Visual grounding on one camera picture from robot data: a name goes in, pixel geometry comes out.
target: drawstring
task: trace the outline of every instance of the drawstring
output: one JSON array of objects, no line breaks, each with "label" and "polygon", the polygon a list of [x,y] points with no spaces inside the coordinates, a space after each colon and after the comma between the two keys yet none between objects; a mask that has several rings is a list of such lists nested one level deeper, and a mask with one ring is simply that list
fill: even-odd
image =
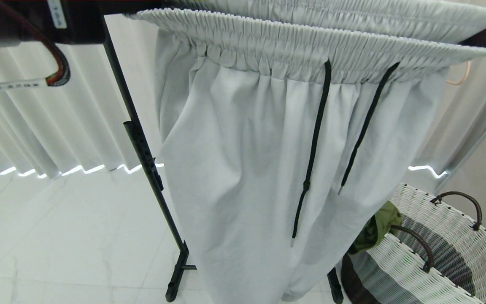
[{"label": "drawstring", "polygon": [[[382,80],[380,80],[380,84],[378,84],[378,88],[376,89],[376,93],[374,94],[373,102],[370,105],[370,109],[367,112],[367,115],[365,117],[365,121],[363,123],[363,128],[361,130],[361,133],[359,133],[359,137],[357,138],[357,142],[355,144],[355,147],[353,151],[351,152],[350,156],[350,161],[348,163],[348,167],[345,171],[345,175],[343,177],[343,182],[341,183],[341,188],[345,185],[348,175],[350,174],[351,167],[354,164],[355,160],[355,155],[357,154],[357,149],[361,145],[361,142],[363,141],[363,137],[365,136],[365,133],[367,132],[367,129],[370,124],[370,119],[374,113],[374,110],[376,110],[376,106],[378,105],[378,100],[380,99],[380,95],[382,94],[382,90],[384,86],[386,85],[389,77],[392,75],[392,73],[399,67],[400,62],[395,63],[392,65],[384,74],[382,77]],[[297,204],[297,212],[295,212],[295,220],[294,220],[294,229],[292,232],[292,242],[291,246],[294,246],[295,243],[295,237],[297,236],[297,224],[299,223],[299,215],[301,214],[301,207],[303,206],[303,199],[305,198],[305,194],[309,189],[311,188],[311,175],[312,175],[312,167],[314,165],[314,158],[316,157],[316,146],[318,145],[318,135],[320,133],[320,126],[322,124],[322,118],[324,117],[324,109],[326,108],[326,101],[327,101],[327,96],[329,94],[329,86],[331,82],[331,63],[326,61],[324,64],[324,67],[326,69],[326,75],[324,77],[324,87],[322,88],[322,98],[320,99],[320,106],[318,107],[318,115],[316,116],[316,122],[314,123],[314,133],[312,137],[312,146],[310,147],[310,158],[309,158],[309,164],[307,166],[307,175],[305,177],[305,181],[303,182],[303,191],[301,192],[301,196],[299,197],[299,203]]]},{"label": "drawstring", "polygon": [[294,231],[292,232],[292,243],[294,246],[295,236],[297,235],[297,223],[299,222],[299,214],[301,213],[301,207],[303,206],[303,199],[305,193],[311,188],[311,174],[314,164],[314,158],[316,157],[316,146],[318,145],[318,134],[320,133],[320,126],[322,125],[322,118],[324,117],[324,109],[326,108],[327,95],[329,94],[329,86],[331,83],[331,63],[326,61],[324,64],[326,68],[326,75],[324,77],[324,87],[322,88],[322,98],[320,99],[320,106],[318,107],[318,115],[316,116],[316,122],[314,123],[314,134],[312,136],[312,145],[310,146],[310,158],[307,166],[307,176],[303,182],[303,192],[299,197],[299,204],[297,204],[297,212],[295,212]]},{"label": "drawstring", "polygon": [[341,189],[346,184],[348,180],[348,175],[350,174],[351,167],[354,165],[355,155],[357,154],[357,149],[361,145],[363,141],[363,137],[365,137],[365,133],[369,128],[370,119],[373,116],[374,110],[376,110],[376,106],[378,105],[378,100],[380,100],[380,95],[382,94],[383,88],[386,86],[387,80],[391,76],[391,74],[399,67],[400,62],[393,64],[389,69],[387,69],[386,73],[383,75],[382,80],[378,84],[378,88],[374,93],[373,102],[370,104],[369,111],[365,117],[365,121],[363,123],[363,128],[361,129],[361,133],[359,133],[359,137],[357,138],[357,142],[355,143],[354,149],[351,151],[350,161],[348,162],[348,167],[346,168],[345,175],[343,176],[343,181],[341,182]]}]

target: laundry basket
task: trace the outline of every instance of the laundry basket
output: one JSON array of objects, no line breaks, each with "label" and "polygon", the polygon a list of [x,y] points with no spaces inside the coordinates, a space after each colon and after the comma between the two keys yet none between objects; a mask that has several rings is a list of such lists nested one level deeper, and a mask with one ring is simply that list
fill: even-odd
[{"label": "laundry basket", "polygon": [[[471,200],[478,220],[440,204],[448,195]],[[404,216],[402,226],[430,247],[434,268],[422,269],[425,246],[412,235],[388,234],[380,246],[343,259],[347,296],[357,304],[486,303],[486,229],[478,202],[459,192],[434,197],[409,185],[399,185],[391,202]]]}]

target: elastic waistband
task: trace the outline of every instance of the elastic waistband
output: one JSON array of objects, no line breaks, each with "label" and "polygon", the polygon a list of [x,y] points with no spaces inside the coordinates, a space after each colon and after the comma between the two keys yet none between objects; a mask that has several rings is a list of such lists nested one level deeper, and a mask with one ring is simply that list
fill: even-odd
[{"label": "elastic waistband", "polygon": [[458,43],[486,29],[486,8],[437,0],[176,0],[181,8]]},{"label": "elastic waistband", "polygon": [[479,56],[486,49],[340,29],[263,21],[208,11],[173,8],[131,16],[172,31],[223,67],[257,71],[278,79],[320,83],[324,62],[332,63],[332,83],[408,81]]}]

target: basket handle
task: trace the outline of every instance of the basket handle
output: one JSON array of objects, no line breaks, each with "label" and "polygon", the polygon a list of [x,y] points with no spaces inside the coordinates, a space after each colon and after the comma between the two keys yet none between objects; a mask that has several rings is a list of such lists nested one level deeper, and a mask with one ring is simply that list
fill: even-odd
[{"label": "basket handle", "polygon": [[415,231],[408,229],[407,227],[402,227],[399,225],[391,225],[391,229],[400,230],[410,234],[411,236],[415,237],[416,240],[423,246],[425,252],[427,253],[427,258],[428,258],[428,261],[425,262],[425,265],[423,265],[423,271],[429,273],[430,268],[434,267],[434,254],[432,254],[432,251],[430,250],[430,246],[424,241],[423,237],[415,233]]},{"label": "basket handle", "polygon": [[483,213],[481,211],[481,206],[479,205],[478,201],[471,197],[470,195],[468,194],[465,194],[463,192],[458,192],[458,191],[449,191],[449,192],[444,192],[438,196],[436,196],[435,198],[433,198],[432,200],[430,200],[431,203],[433,204],[441,204],[442,203],[442,198],[448,196],[448,195],[460,195],[460,196],[463,196],[465,198],[467,198],[468,200],[470,200],[474,206],[476,206],[476,214],[478,216],[478,220],[474,223],[474,225],[472,226],[472,229],[474,229],[474,231],[478,231],[479,228],[481,227],[481,222],[483,221]]}]

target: floor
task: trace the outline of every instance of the floor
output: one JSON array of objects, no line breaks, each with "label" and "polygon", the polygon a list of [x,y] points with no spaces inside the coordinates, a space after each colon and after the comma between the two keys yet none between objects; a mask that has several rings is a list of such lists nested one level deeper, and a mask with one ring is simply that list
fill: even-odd
[{"label": "floor", "polygon": [[[164,303],[177,256],[141,169],[0,175],[0,304]],[[197,271],[174,303],[212,304]],[[332,304],[326,278],[296,303]]]}]

